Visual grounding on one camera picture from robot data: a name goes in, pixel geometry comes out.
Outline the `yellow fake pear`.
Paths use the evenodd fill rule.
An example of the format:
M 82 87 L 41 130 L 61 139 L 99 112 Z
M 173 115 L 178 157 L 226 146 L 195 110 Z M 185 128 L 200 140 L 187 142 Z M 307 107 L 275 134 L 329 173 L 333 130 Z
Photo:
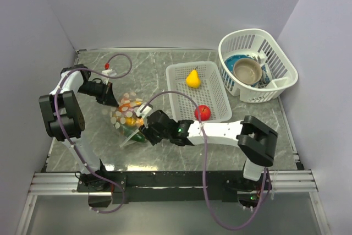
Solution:
M 193 69 L 186 78 L 186 84 L 190 88 L 197 89 L 201 85 L 201 79 L 196 69 Z

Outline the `red fake apple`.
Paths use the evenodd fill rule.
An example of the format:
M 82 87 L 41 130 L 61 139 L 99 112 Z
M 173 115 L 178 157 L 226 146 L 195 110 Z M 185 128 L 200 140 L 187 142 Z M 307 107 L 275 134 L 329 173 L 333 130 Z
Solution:
M 194 116 L 196 120 L 209 121 L 211 118 L 211 109 L 206 105 L 199 105 L 194 110 Z

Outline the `polka dot zip bag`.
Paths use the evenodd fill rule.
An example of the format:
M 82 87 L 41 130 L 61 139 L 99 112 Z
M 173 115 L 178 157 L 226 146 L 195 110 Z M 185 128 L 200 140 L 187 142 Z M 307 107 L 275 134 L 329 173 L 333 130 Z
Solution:
M 146 142 L 146 138 L 139 131 L 144 121 L 136 115 L 142 103 L 143 99 L 135 91 L 128 91 L 118 99 L 118 107 L 103 106 L 102 108 L 102 117 L 112 126 L 121 148 L 132 143 Z

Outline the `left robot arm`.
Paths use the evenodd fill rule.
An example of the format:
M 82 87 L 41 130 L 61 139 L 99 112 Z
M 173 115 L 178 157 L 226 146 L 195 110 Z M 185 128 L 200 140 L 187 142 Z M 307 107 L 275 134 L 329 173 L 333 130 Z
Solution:
M 38 100 L 47 134 L 70 150 L 80 168 L 80 181 L 97 192 L 108 188 L 109 178 L 83 134 L 85 120 L 76 94 L 93 96 L 97 103 L 118 107 L 109 73 L 104 70 L 102 79 L 90 80 L 91 70 L 82 64 L 64 68 L 56 88 Z

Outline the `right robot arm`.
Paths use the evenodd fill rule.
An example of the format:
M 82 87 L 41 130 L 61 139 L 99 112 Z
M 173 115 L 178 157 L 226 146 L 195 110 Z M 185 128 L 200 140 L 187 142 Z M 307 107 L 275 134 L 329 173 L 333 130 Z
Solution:
M 240 182 L 247 190 L 255 189 L 264 168 L 273 166 L 278 133 L 254 116 L 229 123 L 177 122 L 161 110 L 142 107 L 136 115 L 144 122 L 139 131 L 152 145 L 166 139 L 178 146 L 208 143 L 238 147 L 246 156 Z

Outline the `green fake vegetable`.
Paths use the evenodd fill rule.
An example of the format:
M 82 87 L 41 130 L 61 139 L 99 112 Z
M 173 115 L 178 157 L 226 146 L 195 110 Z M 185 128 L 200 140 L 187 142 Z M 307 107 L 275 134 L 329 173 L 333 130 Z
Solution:
M 130 129 L 129 127 L 123 127 L 122 134 L 125 136 L 123 144 L 126 144 L 131 140 L 139 143 L 144 143 L 146 141 L 145 137 L 140 133 L 138 129 Z

